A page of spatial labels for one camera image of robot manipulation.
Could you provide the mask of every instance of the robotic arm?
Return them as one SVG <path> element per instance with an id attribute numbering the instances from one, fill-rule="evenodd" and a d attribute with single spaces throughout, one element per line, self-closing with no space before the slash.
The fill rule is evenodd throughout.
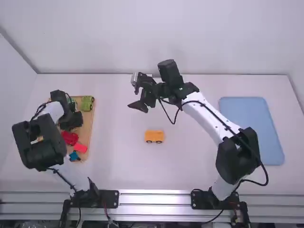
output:
<path id="1" fill-rule="evenodd" d="M 51 92 L 51 101 L 39 106 L 30 121 L 12 127 L 22 163 L 29 169 L 57 174 L 73 190 L 71 199 L 63 204 L 60 228 L 65 227 L 72 206 L 96 208 L 103 201 L 100 190 L 69 160 L 57 126 L 73 129 L 82 124 L 81 112 L 76 112 L 72 102 L 67 103 L 65 92 L 56 90 Z"/>
<path id="2" fill-rule="evenodd" d="M 184 83 L 173 59 L 158 64 L 163 83 L 139 72 L 132 76 L 135 94 L 141 98 L 128 106 L 145 113 L 164 98 L 194 118 L 218 145 L 216 168 L 219 177 L 209 189 L 210 204 L 216 206 L 236 190 L 240 181 L 260 165 L 257 134 L 252 128 L 241 129 L 217 111 L 191 82 Z"/>

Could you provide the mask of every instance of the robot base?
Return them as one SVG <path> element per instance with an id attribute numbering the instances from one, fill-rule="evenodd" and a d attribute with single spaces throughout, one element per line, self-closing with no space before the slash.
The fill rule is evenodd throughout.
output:
<path id="1" fill-rule="evenodd" d="M 191 207 L 194 210 L 233 210 L 240 207 L 240 201 L 237 192 L 233 192 L 224 201 L 219 201 L 210 190 L 194 189 L 191 192 Z"/>
<path id="2" fill-rule="evenodd" d="M 89 203 L 79 203 L 71 201 L 71 208 L 107 208 L 107 209 L 115 209 L 118 208 L 119 205 L 119 191 L 117 190 L 99 190 L 99 194 L 101 196 L 100 201 L 97 205 L 92 207 Z"/>

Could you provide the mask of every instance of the small toy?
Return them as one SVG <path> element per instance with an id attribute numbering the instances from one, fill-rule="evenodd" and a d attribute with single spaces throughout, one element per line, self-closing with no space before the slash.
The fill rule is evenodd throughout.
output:
<path id="1" fill-rule="evenodd" d="M 65 140 L 66 144 L 70 146 L 74 146 L 79 138 L 76 133 L 71 133 L 67 131 L 62 131 L 61 136 Z"/>
<path id="2" fill-rule="evenodd" d="M 76 153 L 76 151 L 73 151 L 72 153 L 70 153 L 70 161 L 74 162 L 74 161 L 80 161 L 80 157 L 78 156 L 78 154 Z"/>
<path id="3" fill-rule="evenodd" d="M 93 102 L 95 98 L 92 96 L 83 96 L 81 98 L 81 110 L 89 112 L 93 109 Z"/>
<path id="4" fill-rule="evenodd" d="M 81 101 L 85 101 L 85 102 L 92 102 L 94 103 L 95 98 L 93 96 L 83 96 L 81 98 Z"/>
<path id="5" fill-rule="evenodd" d="M 93 109 L 93 105 L 90 102 L 82 102 L 81 110 L 84 112 L 90 112 Z"/>
<path id="6" fill-rule="evenodd" d="M 162 143 L 164 141 L 164 132 L 163 131 L 154 131 L 154 130 L 147 130 L 144 134 L 144 140 L 147 143 Z"/>
<path id="7" fill-rule="evenodd" d="M 81 152 L 81 153 L 86 153 L 87 147 L 86 147 L 85 145 L 80 144 L 80 143 L 77 142 L 77 143 L 74 145 L 74 150 L 75 150 L 75 151 L 79 151 L 79 152 Z"/>

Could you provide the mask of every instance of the green toy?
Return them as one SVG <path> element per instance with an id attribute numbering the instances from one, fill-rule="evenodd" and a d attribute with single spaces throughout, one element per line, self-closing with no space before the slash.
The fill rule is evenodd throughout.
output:
<path id="1" fill-rule="evenodd" d="M 84 112 L 90 112 L 93 109 L 92 102 L 81 102 L 81 110 Z"/>
<path id="2" fill-rule="evenodd" d="M 81 98 L 81 101 L 82 101 L 82 102 L 91 102 L 91 103 L 93 103 L 94 100 L 95 100 L 95 98 L 94 98 L 93 96 L 83 96 L 83 97 Z"/>
<path id="3" fill-rule="evenodd" d="M 95 98 L 93 96 L 83 96 L 81 98 L 81 110 L 89 112 L 93 109 L 93 102 Z"/>

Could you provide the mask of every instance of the white wall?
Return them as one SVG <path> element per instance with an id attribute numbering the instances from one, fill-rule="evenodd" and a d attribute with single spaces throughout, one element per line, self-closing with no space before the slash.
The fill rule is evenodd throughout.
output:
<path id="1" fill-rule="evenodd" d="M 289 74 L 304 105 L 302 0 L 2 0 L 0 26 L 40 72 Z"/>
<path id="2" fill-rule="evenodd" d="M 0 34 L 0 167 L 11 151 L 13 124 L 23 121 L 36 73 Z"/>

